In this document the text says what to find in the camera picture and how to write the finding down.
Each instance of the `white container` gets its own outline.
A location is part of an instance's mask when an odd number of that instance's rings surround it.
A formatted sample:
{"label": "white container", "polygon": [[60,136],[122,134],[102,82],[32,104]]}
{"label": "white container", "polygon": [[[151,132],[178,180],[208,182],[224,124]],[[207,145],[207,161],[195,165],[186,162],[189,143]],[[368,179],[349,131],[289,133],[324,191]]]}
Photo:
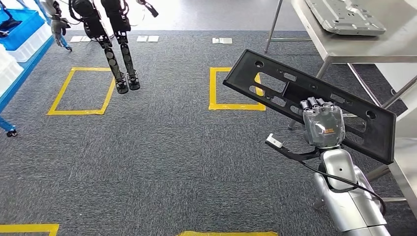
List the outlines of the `white container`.
{"label": "white container", "polygon": [[33,33],[18,49],[7,51],[17,62],[28,61],[36,51],[51,37],[51,27],[44,23],[35,33]]}
{"label": "white container", "polygon": [[0,44],[0,97],[23,72],[23,68]]}

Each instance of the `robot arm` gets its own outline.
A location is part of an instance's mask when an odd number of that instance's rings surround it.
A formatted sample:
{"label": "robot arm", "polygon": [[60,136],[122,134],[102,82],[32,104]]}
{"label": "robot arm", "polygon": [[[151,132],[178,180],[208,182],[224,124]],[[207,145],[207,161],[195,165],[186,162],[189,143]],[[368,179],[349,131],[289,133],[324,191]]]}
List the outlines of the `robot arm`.
{"label": "robot arm", "polygon": [[[305,155],[291,153],[273,134],[269,135],[266,143],[316,172],[314,183],[320,199],[313,206],[321,208],[326,205],[338,231],[347,236],[389,236],[385,228],[387,222],[380,212],[383,202],[374,198],[365,175],[353,164],[350,154],[340,147],[345,138],[340,107],[314,97],[301,101],[300,105],[306,128],[305,138],[316,148],[315,151]],[[318,171],[303,162],[314,157],[320,157]]]}
{"label": "robot arm", "polygon": [[40,3],[49,18],[51,18],[51,31],[56,43],[63,47],[61,37],[66,34],[66,29],[70,28],[70,26],[66,18],[61,18],[60,4],[56,0],[41,0]]}

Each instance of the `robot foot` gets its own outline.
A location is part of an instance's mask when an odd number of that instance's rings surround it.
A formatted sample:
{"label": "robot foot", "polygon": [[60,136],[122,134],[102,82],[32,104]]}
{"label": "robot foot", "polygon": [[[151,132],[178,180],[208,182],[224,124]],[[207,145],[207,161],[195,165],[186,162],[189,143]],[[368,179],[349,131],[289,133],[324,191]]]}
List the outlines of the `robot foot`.
{"label": "robot foot", "polygon": [[124,94],[129,92],[129,88],[127,87],[127,83],[126,83],[126,79],[124,76],[122,76],[121,80],[115,80],[116,83],[116,89],[118,91],[118,93],[120,94]]}
{"label": "robot foot", "polygon": [[138,90],[141,88],[141,84],[139,83],[138,74],[135,71],[135,76],[128,78],[127,82],[129,83],[129,88],[131,90]]}

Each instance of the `blue bin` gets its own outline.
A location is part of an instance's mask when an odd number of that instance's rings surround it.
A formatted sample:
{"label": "blue bin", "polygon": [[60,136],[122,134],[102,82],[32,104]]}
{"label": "blue bin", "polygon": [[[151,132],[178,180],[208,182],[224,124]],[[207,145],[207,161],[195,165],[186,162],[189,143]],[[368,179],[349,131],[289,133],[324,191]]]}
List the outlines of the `blue bin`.
{"label": "blue bin", "polygon": [[[18,26],[9,30],[9,35],[0,38],[0,43],[6,50],[15,51],[18,49],[33,33],[35,33],[45,21],[39,16],[38,12],[29,9],[7,9],[16,21],[22,21]],[[0,22],[8,20],[8,15],[1,10]]]}

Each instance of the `hole in panel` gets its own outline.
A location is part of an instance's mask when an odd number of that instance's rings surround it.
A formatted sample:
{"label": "hole in panel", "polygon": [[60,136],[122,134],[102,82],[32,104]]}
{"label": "hole in panel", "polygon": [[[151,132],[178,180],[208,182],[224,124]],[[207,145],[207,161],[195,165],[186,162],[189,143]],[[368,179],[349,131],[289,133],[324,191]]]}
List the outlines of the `hole in panel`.
{"label": "hole in panel", "polygon": [[291,109],[291,111],[292,111],[292,112],[294,112],[295,114],[299,114],[299,110],[300,110],[300,109],[299,109],[298,107],[296,107],[296,106],[291,106],[291,107],[290,107],[290,109]]}
{"label": "hole in panel", "polygon": [[345,125],[352,127],[353,129],[364,132],[366,127],[366,121],[360,117],[352,117],[351,113],[342,109],[343,114],[343,121]]}
{"label": "hole in panel", "polygon": [[287,72],[284,73],[284,78],[287,78],[289,80],[295,81],[297,80],[297,77],[292,75],[292,74],[288,74]]}
{"label": "hole in panel", "polygon": [[249,90],[252,93],[254,93],[254,94],[258,95],[258,96],[261,96],[261,97],[263,97],[265,95],[265,91],[262,88],[258,88],[258,87],[254,86],[254,85],[251,85],[249,87]]}
{"label": "hole in panel", "polygon": [[257,60],[257,61],[255,62],[255,66],[256,66],[257,68],[262,68],[262,67],[264,67],[264,63],[263,63],[262,61],[260,61],[260,60]]}
{"label": "hole in panel", "polygon": [[263,86],[266,86],[272,90],[275,90],[277,92],[282,92],[284,91],[285,88],[285,82],[274,78],[270,75],[267,75],[265,73],[259,72],[259,78],[261,79],[260,84],[262,84]]}
{"label": "hole in panel", "polygon": [[366,116],[369,119],[375,119],[377,117],[377,115],[373,111],[366,111]]}
{"label": "hole in panel", "polygon": [[282,99],[280,97],[277,97],[277,96],[274,96],[274,98],[271,100],[271,102],[273,102],[276,105],[281,106],[281,107],[285,106],[285,103],[286,103],[284,101],[284,99]]}

